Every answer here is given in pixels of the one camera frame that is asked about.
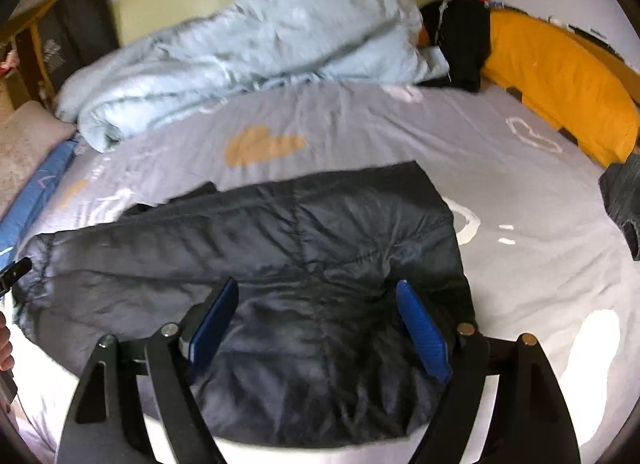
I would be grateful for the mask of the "person's left hand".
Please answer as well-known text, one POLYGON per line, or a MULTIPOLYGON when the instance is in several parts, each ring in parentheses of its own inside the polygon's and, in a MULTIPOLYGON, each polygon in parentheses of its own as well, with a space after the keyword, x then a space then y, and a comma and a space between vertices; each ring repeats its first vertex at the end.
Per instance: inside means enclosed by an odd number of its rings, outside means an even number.
POLYGON ((14 366, 12 356, 11 331, 6 324, 6 316, 0 312, 0 371, 11 371, 14 366))

